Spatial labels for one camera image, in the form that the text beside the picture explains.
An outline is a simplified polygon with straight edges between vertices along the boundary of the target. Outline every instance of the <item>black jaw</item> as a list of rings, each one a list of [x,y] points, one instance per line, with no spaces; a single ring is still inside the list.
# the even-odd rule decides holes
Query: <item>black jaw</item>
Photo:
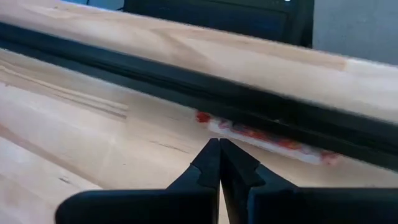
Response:
[[[55,219],[57,224],[215,224],[220,180],[232,224],[398,222],[398,189],[300,188],[227,139],[211,139],[165,190],[83,192],[64,201]]]

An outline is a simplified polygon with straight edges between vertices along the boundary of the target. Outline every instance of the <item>blurred object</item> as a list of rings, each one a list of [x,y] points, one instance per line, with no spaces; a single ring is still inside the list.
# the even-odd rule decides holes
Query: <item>blurred object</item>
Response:
[[[336,153],[302,144],[260,129],[228,121],[227,119],[211,117],[208,113],[198,112],[197,121],[206,123],[210,131],[222,134],[227,138],[237,139],[267,151],[276,152],[310,164],[334,165],[340,157]]]

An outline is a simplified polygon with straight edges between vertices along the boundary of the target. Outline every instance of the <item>red object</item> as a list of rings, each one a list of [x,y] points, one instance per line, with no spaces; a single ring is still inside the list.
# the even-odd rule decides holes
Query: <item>red object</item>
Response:
[[[205,113],[205,112],[198,112],[197,113],[197,121],[199,123],[207,123],[207,122],[210,121],[210,119],[211,119],[211,116],[208,113]]]

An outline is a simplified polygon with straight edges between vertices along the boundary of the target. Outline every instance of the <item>wooden surface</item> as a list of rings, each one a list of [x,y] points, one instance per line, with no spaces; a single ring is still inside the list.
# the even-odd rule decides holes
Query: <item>wooden surface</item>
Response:
[[[5,0],[0,21],[398,122],[398,69],[55,0]]]
[[[3,22],[398,119],[396,69],[385,65],[54,0],[3,1]],[[0,223],[52,223],[56,206],[82,190],[168,186],[217,137],[194,114],[0,49]],[[398,186],[397,174],[352,159],[313,166],[237,144],[299,186]],[[227,223],[222,201],[220,213]]]
[[[164,188],[211,137],[191,108],[0,50],[1,223],[52,223],[82,190]],[[398,186],[352,159],[313,166],[237,144],[300,186]]]

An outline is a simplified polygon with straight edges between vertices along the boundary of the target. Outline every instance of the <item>black metal bar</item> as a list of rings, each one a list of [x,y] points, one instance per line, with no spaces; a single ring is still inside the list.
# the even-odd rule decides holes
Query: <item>black metal bar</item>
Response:
[[[0,48],[398,170],[398,126],[0,23]]]

